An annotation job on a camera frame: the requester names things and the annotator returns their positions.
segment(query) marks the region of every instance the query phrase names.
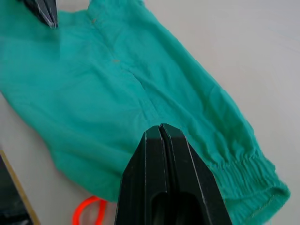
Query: white table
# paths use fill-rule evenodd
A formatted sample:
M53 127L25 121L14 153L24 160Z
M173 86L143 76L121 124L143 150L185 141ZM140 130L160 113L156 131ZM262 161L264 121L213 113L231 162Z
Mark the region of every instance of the white table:
M88 0L59 0L61 9ZM146 0L148 8L229 92L290 188L273 225L300 221L300 1ZM54 167L41 138L0 97L0 145L42 225L70 224L89 196ZM112 225L115 205L105 224Z

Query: green garment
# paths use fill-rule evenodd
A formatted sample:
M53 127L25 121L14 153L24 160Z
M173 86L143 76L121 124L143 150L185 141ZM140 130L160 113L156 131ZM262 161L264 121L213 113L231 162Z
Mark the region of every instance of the green garment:
M59 20L50 30L0 1L0 90L68 178L117 201L143 132L168 123L213 172L233 224L261 224L284 205L290 192L250 124L142 1L93 0Z

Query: orange cord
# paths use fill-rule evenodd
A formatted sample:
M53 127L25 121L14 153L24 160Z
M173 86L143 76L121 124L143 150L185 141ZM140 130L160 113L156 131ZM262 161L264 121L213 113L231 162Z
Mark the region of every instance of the orange cord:
M105 208L107 201L98 198L97 196L91 196L88 199L84 200L80 205L75 209L75 212L73 214L73 225L79 225L80 221L80 215L83 212L83 210L88 207L90 204L99 201L100 209L99 209L99 214L98 218L96 220L96 225L102 225L104 215L105 215Z

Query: wooden edge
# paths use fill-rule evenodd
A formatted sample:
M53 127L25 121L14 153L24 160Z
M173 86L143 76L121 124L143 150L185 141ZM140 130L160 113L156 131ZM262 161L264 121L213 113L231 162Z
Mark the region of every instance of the wooden edge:
M23 188L21 186L21 183L18 180L18 178L17 178L17 176L16 176L16 174L15 174L12 166L9 164L8 159L6 158L6 155L5 155L5 153L4 153L3 150L0 150L0 155L1 155L2 159L3 159L3 162L4 162L4 164L5 164L6 168L7 168L10 176L11 176L11 179L13 180L13 182L15 184L15 187L16 187L16 189L17 189L17 191L18 191L18 193L19 193L19 195L20 195L20 197L21 197L21 199L22 199L22 201L23 201L23 203L25 205L25 208L26 208L26 210L27 210L27 212L28 212L28 214L29 214L29 216L30 216L33 224L34 225L40 225L41 223L40 223L40 221L39 221L39 219L38 219L35 211L33 210L33 208L31 206L31 204L30 204L30 202L29 202L29 200L28 200L28 198L27 198L27 196L26 196L26 194L25 194L25 192L24 192L24 190L23 190Z

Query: elastic cuff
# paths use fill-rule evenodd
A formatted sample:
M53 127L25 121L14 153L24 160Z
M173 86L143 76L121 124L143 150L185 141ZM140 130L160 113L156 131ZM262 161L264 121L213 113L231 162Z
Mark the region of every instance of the elastic cuff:
M284 205L290 191L265 157L211 166L233 224L263 224Z

